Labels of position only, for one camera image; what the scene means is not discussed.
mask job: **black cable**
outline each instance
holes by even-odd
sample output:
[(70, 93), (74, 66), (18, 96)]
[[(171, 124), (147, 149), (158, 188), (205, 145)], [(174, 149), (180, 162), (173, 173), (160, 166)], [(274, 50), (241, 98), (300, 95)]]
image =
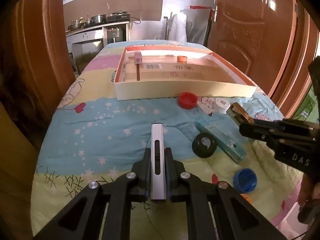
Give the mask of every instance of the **black cable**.
[[(132, 21), (132, 20), (131, 20), (131, 18), (133, 18), (133, 19), (137, 19), (137, 20), (139, 21), (139, 23), (136, 23), (135, 21)], [(136, 24), (140, 24), (140, 23), (141, 23), (141, 20), (140, 20), (140, 19), (138, 19), (138, 18), (136, 18), (136, 17), (130, 17), (130, 20), (131, 20), (133, 23), (136, 23)]]
[[(303, 234), (301, 234), (300, 236), (303, 236), (306, 232), (307, 232), (307, 231), (305, 231), (305, 232), (304, 232)], [(297, 237), (295, 237), (295, 238), (292, 238), (291, 240), (295, 240), (295, 239), (299, 238), (300, 236), (297, 236)]]

